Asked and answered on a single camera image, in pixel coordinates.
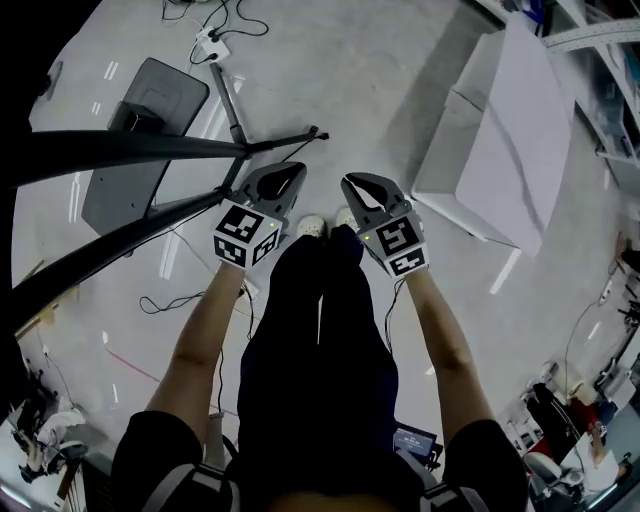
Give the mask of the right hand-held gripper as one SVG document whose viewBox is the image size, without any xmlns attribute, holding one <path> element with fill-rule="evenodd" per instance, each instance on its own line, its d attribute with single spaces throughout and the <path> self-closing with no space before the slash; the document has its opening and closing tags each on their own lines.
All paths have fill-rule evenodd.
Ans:
<svg viewBox="0 0 640 512">
<path fill-rule="evenodd" d="M 404 194 L 389 178 L 365 172 L 348 173 L 341 189 L 361 231 L 360 240 L 369 254 L 393 278 L 404 278 L 429 266 L 429 254 L 422 221 L 410 207 L 396 217 L 387 216 L 404 203 Z M 360 191 L 371 196 L 376 206 L 368 206 Z"/>
</svg>

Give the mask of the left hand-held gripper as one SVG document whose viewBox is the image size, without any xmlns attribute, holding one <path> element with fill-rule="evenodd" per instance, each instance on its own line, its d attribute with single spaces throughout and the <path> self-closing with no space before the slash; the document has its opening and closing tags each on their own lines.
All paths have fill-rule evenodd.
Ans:
<svg viewBox="0 0 640 512">
<path fill-rule="evenodd" d="M 243 270 L 256 267 L 278 246 L 287 216 L 306 178 L 300 162 L 254 169 L 220 204 L 213 232 L 218 258 Z"/>
</svg>

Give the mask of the person's right forearm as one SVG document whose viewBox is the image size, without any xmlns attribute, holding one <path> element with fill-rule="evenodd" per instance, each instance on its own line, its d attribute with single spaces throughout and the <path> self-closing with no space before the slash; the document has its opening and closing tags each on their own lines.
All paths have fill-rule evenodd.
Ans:
<svg viewBox="0 0 640 512">
<path fill-rule="evenodd" d="M 445 437 L 492 420 L 466 337 L 430 272 L 419 269 L 406 277 L 406 284 L 435 370 Z"/>
</svg>

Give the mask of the person's left forearm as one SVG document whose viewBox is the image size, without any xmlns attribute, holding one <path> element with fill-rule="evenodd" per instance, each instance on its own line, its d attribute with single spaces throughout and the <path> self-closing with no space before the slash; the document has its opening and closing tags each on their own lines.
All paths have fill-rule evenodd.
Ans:
<svg viewBox="0 0 640 512">
<path fill-rule="evenodd" d="M 190 314 L 148 408 L 174 415 L 192 429 L 206 423 L 215 369 L 245 271 L 222 263 Z"/>
</svg>

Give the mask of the person's left white shoe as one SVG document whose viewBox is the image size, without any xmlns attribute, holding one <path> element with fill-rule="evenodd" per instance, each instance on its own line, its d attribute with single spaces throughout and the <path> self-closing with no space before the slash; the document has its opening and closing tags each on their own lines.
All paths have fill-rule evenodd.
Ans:
<svg viewBox="0 0 640 512">
<path fill-rule="evenodd" d="M 326 234 L 326 221 L 318 215 L 306 215 L 302 217 L 296 228 L 296 238 L 303 236 L 311 236 L 316 239 L 322 239 Z"/>
</svg>

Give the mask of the white low cabinet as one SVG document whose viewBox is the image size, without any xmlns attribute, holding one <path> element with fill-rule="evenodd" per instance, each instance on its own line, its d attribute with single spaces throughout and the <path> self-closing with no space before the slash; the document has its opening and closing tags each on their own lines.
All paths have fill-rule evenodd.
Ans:
<svg viewBox="0 0 640 512">
<path fill-rule="evenodd" d="M 528 18 L 478 41 L 411 187 L 483 241 L 539 252 L 558 198 L 575 95 Z"/>
</svg>

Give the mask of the person's dark trousers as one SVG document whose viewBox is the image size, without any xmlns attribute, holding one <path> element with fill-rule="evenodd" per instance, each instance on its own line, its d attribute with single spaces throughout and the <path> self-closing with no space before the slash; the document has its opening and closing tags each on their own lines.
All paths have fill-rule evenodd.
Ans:
<svg viewBox="0 0 640 512">
<path fill-rule="evenodd" d="M 328 240 L 304 235 L 280 255 L 241 359 L 241 454 L 271 443 L 391 451 L 399 376 L 375 323 L 363 254 L 341 225 Z"/>
</svg>

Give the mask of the black TV stand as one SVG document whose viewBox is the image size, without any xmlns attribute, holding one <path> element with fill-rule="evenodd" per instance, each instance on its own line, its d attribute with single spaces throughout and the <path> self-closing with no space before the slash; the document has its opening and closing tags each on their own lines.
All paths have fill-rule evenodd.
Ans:
<svg viewBox="0 0 640 512">
<path fill-rule="evenodd" d="M 233 163 L 223 182 L 212 191 L 157 208 L 150 206 L 145 217 L 67 254 L 13 289 L 0 286 L 0 339 L 15 337 L 33 317 L 65 292 L 152 238 L 163 235 L 173 223 L 187 221 L 230 198 L 231 186 L 242 164 L 254 155 L 328 139 L 328 134 L 312 126 L 296 136 L 247 142 L 222 68 L 213 64 L 211 72 L 232 125 L 229 142 L 110 130 L 31 132 L 14 137 L 14 142 L 33 152 L 25 158 L 26 170 L 0 172 L 0 257 L 11 253 L 15 200 L 21 186 L 76 171 L 146 162 L 230 158 Z M 11 273 L 10 261 L 0 258 L 0 280 Z"/>
</svg>

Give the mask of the small black box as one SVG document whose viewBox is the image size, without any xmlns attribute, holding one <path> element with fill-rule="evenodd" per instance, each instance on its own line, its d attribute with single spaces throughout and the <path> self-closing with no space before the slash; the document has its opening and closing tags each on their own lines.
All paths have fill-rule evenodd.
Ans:
<svg viewBox="0 0 640 512">
<path fill-rule="evenodd" d="M 160 133 L 164 120 L 143 105 L 121 101 L 116 106 L 109 121 L 108 130 Z"/>
</svg>

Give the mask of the blue screen device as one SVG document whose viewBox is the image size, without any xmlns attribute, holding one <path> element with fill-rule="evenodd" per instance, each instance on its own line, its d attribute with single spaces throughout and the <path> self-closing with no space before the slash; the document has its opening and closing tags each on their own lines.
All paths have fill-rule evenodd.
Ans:
<svg viewBox="0 0 640 512">
<path fill-rule="evenodd" d="M 424 466 L 436 466 L 443 452 L 437 442 L 437 435 L 397 422 L 393 436 L 394 448 L 409 452 Z"/>
</svg>

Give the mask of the person's black shirt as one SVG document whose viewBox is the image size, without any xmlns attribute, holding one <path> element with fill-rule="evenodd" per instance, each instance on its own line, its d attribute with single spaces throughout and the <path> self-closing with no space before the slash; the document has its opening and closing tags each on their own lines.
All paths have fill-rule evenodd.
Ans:
<svg viewBox="0 0 640 512">
<path fill-rule="evenodd" d="M 111 470 L 117 512 L 141 512 L 172 470 L 201 460 L 200 443 L 182 420 L 155 411 L 133 415 Z M 308 460 L 285 455 L 269 466 L 241 452 L 225 475 L 239 488 L 241 512 L 266 512 L 276 499 L 298 492 L 371 495 L 401 512 L 418 512 L 424 489 L 420 477 L 393 452 L 328 449 Z M 524 465 L 493 420 L 473 422 L 452 438 L 445 450 L 443 480 L 476 491 L 490 512 L 527 511 Z"/>
</svg>

